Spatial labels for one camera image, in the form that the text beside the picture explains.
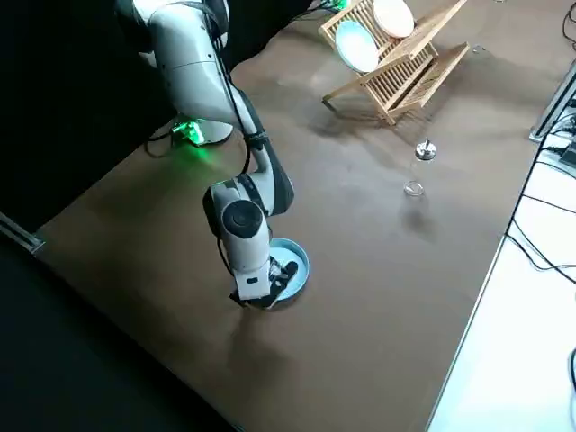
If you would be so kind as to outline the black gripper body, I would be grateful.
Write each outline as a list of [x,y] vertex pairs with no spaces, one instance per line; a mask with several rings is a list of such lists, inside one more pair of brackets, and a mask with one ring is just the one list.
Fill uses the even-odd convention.
[[233,292],[229,295],[229,298],[240,307],[252,307],[259,310],[268,310],[277,303],[277,298],[274,298],[271,295],[257,299],[242,300],[239,298],[237,292]]

